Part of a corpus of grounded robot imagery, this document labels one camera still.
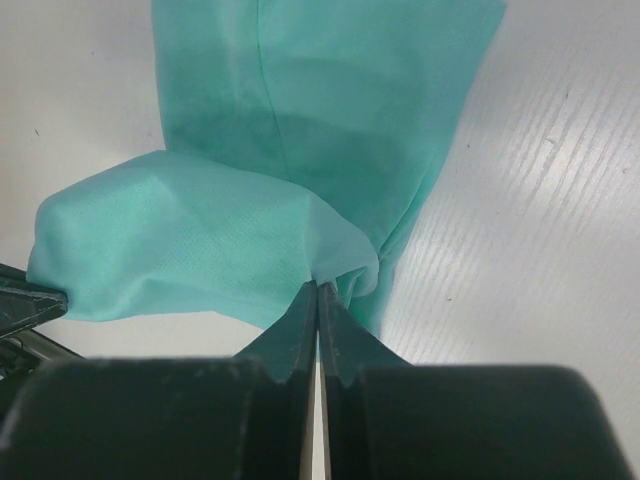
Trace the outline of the teal t-shirt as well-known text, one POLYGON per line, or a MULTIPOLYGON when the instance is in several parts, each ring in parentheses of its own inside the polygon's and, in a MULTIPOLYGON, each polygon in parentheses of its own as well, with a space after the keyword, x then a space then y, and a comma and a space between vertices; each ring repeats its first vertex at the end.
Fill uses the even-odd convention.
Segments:
POLYGON ((165 146, 47 198, 27 278, 74 320, 266 328, 333 284, 377 330, 500 1, 156 1, 165 146))

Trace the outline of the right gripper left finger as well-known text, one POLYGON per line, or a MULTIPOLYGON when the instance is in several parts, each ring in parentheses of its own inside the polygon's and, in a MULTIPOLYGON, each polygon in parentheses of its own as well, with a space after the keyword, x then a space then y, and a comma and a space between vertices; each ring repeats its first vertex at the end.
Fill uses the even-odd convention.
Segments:
POLYGON ((307 479, 318 287, 231 357, 49 361, 1 429, 5 479, 307 479))

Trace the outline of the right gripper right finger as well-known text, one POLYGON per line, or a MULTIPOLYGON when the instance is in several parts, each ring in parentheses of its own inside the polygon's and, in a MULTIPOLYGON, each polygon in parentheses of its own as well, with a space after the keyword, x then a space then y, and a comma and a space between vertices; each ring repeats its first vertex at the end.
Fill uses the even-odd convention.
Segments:
POLYGON ((332 479, 626 479, 601 402, 556 365, 412 365, 318 290, 332 479))

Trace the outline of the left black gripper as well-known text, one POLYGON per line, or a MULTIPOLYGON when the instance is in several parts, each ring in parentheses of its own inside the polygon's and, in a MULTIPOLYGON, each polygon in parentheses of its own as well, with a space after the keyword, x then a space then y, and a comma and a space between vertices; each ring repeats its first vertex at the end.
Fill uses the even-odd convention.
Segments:
POLYGON ((64 292, 30 283, 26 272, 1 265, 1 338, 63 317, 68 311, 64 292))

